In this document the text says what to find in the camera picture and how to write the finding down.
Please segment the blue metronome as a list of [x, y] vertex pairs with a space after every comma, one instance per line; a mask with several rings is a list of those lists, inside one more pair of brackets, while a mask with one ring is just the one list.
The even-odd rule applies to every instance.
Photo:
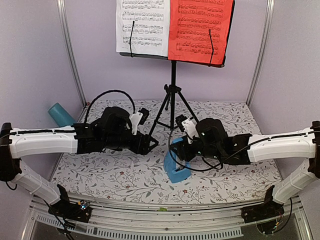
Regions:
[[192, 175], [190, 169], [183, 168], [176, 161], [177, 155], [173, 150], [168, 150], [164, 158], [163, 167], [172, 184], [187, 180]]

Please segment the black music stand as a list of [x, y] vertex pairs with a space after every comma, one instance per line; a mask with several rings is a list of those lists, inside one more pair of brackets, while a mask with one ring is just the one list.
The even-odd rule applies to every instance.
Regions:
[[164, 90], [165, 90], [166, 95], [164, 97], [164, 100], [162, 102], [162, 105], [161, 105], [158, 113], [161, 114], [164, 110], [170, 110], [172, 113], [174, 113], [175, 112], [175, 105], [176, 105], [176, 97], [182, 96], [182, 90], [176, 84], [177, 64], [179, 62], [183, 63], [184, 61], [169, 60], [168, 57], [161, 57], [161, 56], [157, 56], [157, 55], [129, 54], [129, 53], [123, 53], [123, 52], [120, 52], [119, 54], [123, 57], [159, 59], [159, 60], [168, 60], [171, 62], [171, 80], [170, 80], [169, 84], [166, 84], [164, 86]]

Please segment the white sheet music paper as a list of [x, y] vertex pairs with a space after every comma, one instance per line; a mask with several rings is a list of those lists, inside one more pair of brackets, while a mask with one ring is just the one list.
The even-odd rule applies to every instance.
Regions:
[[168, 56], [169, 0], [118, 0], [116, 52]]

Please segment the red sheet music paper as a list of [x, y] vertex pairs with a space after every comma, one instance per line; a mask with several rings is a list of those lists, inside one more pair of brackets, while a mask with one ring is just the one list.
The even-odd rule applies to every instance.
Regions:
[[171, 0], [171, 61], [221, 68], [225, 64], [234, 0]]

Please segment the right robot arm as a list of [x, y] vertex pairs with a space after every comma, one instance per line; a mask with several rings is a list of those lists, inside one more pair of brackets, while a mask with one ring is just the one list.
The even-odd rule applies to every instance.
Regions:
[[186, 135], [171, 149], [182, 160], [189, 162], [196, 156], [218, 159], [223, 165], [249, 165], [270, 159], [303, 158], [302, 164], [280, 183], [266, 192], [258, 213], [269, 218], [290, 197], [320, 178], [320, 122], [294, 132], [259, 135], [228, 136], [222, 122], [205, 118], [198, 123], [182, 121]]

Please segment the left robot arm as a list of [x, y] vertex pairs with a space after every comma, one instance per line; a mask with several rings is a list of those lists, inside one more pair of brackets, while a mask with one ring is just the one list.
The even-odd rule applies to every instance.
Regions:
[[91, 123], [74, 123], [49, 129], [12, 128], [6, 122], [0, 131], [0, 180], [11, 182], [46, 201], [63, 216], [74, 213], [67, 191], [59, 184], [45, 180], [32, 170], [22, 157], [52, 154], [90, 154], [114, 150], [147, 155], [159, 142], [138, 131], [149, 116], [142, 108], [129, 114], [120, 107], [107, 107], [101, 117]]

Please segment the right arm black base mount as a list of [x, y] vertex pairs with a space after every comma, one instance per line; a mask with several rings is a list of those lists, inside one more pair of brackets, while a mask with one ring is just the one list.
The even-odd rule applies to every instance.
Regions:
[[284, 204], [275, 202], [273, 198], [274, 188], [275, 186], [272, 185], [266, 191], [263, 203], [246, 206], [241, 209], [241, 217], [245, 223], [265, 220], [284, 213]]

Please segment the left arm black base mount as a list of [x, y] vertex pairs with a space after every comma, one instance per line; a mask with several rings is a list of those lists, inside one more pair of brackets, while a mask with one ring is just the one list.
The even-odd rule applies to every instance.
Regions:
[[60, 193], [59, 201], [49, 205], [48, 213], [57, 217], [62, 217], [64, 220], [67, 219], [88, 223], [93, 210], [89, 206], [90, 202], [82, 199], [76, 203], [72, 203], [70, 202], [66, 189], [59, 184], [57, 187]]

